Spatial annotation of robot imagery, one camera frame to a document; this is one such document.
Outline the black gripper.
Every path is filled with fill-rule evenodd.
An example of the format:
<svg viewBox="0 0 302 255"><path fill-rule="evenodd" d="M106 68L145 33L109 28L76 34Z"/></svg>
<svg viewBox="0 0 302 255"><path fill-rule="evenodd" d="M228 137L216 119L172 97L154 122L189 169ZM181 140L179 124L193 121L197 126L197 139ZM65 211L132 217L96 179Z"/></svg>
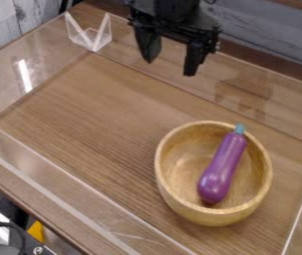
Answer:
<svg viewBox="0 0 302 255"><path fill-rule="evenodd" d="M221 25L204 11L204 0L126 0L130 24L144 59L152 63L161 51L161 38L187 45L184 74L196 75L207 52L215 53Z"/></svg>

